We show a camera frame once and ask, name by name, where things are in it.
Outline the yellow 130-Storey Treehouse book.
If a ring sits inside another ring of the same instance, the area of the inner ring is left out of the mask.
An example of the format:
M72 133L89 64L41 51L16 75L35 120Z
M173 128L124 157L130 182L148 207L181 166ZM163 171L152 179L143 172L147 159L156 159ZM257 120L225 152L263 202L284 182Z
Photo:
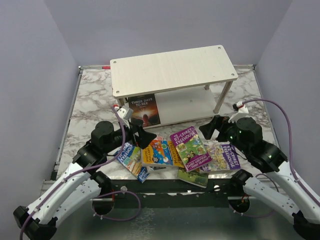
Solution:
M141 163L143 167L185 167L173 142L163 139L154 139L141 150Z

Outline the purple 117-Storey Treehouse book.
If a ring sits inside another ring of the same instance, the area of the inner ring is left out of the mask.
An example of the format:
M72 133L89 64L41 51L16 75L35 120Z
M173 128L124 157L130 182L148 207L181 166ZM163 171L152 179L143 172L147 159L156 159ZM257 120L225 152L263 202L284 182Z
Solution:
M170 135L170 140L177 150L187 173L212 161L194 126Z

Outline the Little Women floral book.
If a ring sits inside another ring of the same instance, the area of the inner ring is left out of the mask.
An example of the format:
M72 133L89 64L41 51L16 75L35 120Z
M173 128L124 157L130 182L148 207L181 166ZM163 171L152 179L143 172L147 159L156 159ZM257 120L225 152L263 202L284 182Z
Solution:
M165 139L162 136L157 136L156 138L154 138L151 143L156 143L156 142L161 142L164 141Z

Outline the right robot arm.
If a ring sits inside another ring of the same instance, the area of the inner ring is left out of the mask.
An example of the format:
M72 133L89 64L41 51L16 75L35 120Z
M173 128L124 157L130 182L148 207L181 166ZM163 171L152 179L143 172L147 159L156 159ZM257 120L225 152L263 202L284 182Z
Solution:
M230 142L247 161L275 181L285 195L268 187L244 170L232 176L229 189L236 195L251 195L267 204L292 225L305 240L320 238L320 197L290 168L287 156L263 139L262 127L251 117L231 122L227 116L215 115L210 123L199 127L206 140L218 131L218 142Z

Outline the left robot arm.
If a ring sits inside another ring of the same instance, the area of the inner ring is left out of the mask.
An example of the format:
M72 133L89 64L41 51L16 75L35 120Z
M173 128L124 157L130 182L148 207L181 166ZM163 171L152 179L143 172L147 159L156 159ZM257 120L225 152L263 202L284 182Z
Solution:
M49 240L63 218L89 199L106 197L113 191L111 180L99 169L109 163L107 155L124 151L126 143L144 149L156 138L141 125L119 123L114 130L109 121L100 121L91 132L90 140L81 147L64 173L37 200L28 206L18 206L14 219L20 228L19 238Z

